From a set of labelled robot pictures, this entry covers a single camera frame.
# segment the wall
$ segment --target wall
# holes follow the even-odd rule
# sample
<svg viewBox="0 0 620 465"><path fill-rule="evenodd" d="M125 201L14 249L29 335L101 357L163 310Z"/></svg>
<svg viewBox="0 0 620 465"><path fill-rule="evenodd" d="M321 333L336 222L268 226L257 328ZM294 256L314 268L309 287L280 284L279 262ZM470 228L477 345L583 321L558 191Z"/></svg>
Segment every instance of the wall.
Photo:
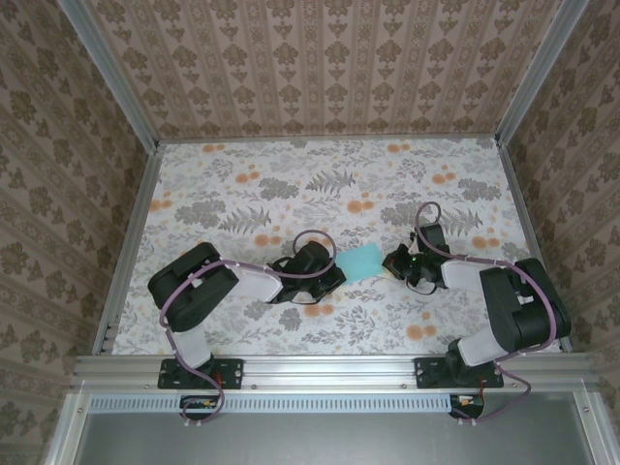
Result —
<svg viewBox="0 0 620 465"><path fill-rule="evenodd" d="M88 0L160 139L494 133L558 0Z"/></svg>
<svg viewBox="0 0 620 465"><path fill-rule="evenodd" d="M0 463L36 463L53 434L144 161L56 3L0 2Z"/></svg>
<svg viewBox="0 0 620 465"><path fill-rule="evenodd" d="M542 253L620 425L620 1L591 0L510 153Z"/></svg>

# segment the floral tablecloth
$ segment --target floral tablecloth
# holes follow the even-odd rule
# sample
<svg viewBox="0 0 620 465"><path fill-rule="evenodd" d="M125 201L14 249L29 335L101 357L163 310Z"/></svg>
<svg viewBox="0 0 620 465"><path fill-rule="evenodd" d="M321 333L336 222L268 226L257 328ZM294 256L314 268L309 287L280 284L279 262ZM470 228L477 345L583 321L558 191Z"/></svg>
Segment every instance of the floral tablecloth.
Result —
<svg viewBox="0 0 620 465"><path fill-rule="evenodd" d="M266 264L290 255L292 239L312 228L331 234L339 250L375 242L386 254L408 240L419 205L433 200L444 209L453 252L512 261L529 255L492 139L240 141L160 150L115 354L171 352L146 283L202 241L225 258ZM385 273L341 286L312 306L227 297L204 331L215 354L421 354L444 352L486 320L480 295L414 294Z"/></svg>

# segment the gray leaf pattern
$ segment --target gray leaf pattern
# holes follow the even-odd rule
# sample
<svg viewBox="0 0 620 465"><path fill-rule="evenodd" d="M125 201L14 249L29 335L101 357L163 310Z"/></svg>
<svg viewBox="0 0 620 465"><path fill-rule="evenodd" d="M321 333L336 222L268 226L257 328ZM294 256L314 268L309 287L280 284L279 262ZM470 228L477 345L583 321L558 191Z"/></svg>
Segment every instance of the gray leaf pattern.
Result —
<svg viewBox="0 0 620 465"><path fill-rule="evenodd" d="M454 252L528 255L492 139L240 141L163 152L115 354L171 352L146 284L199 242L225 258L268 264L293 254L298 233L318 229L339 251L375 242L388 253L408 243L418 207L436 200ZM429 210L421 220L433 217ZM308 234L299 245L308 240L324 239ZM18 252L3 252L3 265L30 273ZM419 354L444 352L486 324L480 296L417 295L384 273L315 305L227 296L204 332L214 354Z"/></svg>

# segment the blue cloth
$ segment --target blue cloth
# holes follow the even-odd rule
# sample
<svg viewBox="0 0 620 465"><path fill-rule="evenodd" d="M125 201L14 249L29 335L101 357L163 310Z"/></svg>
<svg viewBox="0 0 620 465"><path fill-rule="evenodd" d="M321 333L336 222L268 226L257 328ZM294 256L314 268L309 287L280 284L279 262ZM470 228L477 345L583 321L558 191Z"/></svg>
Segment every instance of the blue cloth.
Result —
<svg viewBox="0 0 620 465"><path fill-rule="evenodd" d="M378 276L384 272L381 263L384 255L379 246L372 242L356 249L345 250L336 255L336 264L347 277L345 284Z"/></svg>

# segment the gray panel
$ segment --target gray panel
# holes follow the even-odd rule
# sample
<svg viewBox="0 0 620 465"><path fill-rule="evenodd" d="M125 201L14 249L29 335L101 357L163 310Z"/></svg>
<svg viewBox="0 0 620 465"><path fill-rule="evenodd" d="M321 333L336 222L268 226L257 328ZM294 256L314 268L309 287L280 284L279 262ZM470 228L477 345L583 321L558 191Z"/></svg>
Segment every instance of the gray panel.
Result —
<svg viewBox="0 0 620 465"><path fill-rule="evenodd" d="M489 404L500 405L504 395ZM571 394L533 394L478 426L442 414L230 414L202 427L177 415L89 416L76 463L586 465Z"/></svg>

